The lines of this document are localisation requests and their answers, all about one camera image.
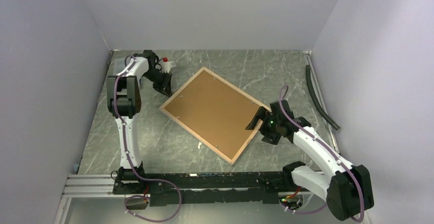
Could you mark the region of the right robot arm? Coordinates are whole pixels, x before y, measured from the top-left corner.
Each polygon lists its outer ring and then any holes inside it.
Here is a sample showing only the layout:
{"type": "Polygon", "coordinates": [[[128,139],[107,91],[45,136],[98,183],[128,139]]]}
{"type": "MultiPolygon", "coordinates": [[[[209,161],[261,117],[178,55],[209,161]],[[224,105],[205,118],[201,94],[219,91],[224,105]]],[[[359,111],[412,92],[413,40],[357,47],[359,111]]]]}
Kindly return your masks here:
{"type": "Polygon", "coordinates": [[[253,130],[259,121],[262,141],[276,144],[286,138],[321,170],[318,173],[301,161],[284,166],[281,183],[286,190],[305,188],[324,200],[338,220],[363,221],[365,210],[374,206],[370,172],[365,166],[356,166],[337,153],[310,122],[293,116],[286,100],[271,103],[270,109],[260,106],[246,129],[253,130]]]}

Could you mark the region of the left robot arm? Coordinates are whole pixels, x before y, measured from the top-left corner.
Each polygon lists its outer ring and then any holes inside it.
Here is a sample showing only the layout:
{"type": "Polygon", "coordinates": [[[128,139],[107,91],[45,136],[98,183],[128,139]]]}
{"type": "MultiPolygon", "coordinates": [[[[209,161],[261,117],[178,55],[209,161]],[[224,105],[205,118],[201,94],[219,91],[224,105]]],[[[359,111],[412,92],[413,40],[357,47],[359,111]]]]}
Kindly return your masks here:
{"type": "Polygon", "coordinates": [[[148,79],[155,91],[170,97],[172,63],[166,57],[158,57],[152,50],[145,50],[140,54],[127,56],[124,65],[119,73],[107,77],[107,108],[115,118],[120,138],[121,161],[118,179],[126,181],[131,192],[140,193],[147,184],[138,147],[136,124],[137,115],[142,108],[140,81],[142,78],[148,79]]]}

